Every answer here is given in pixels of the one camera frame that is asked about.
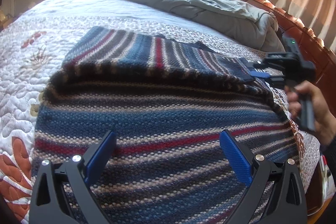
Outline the person's right hand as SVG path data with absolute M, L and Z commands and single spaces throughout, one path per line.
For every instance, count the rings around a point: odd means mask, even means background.
M 321 90 L 309 81 L 304 81 L 294 88 L 285 86 L 285 92 L 289 104 L 288 110 L 293 120 L 301 111 L 299 95 L 309 94 L 311 96 L 315 117 L 314 136 L 321 145 L 329 145 L 335 138 L 335 116 L 329 110 Z

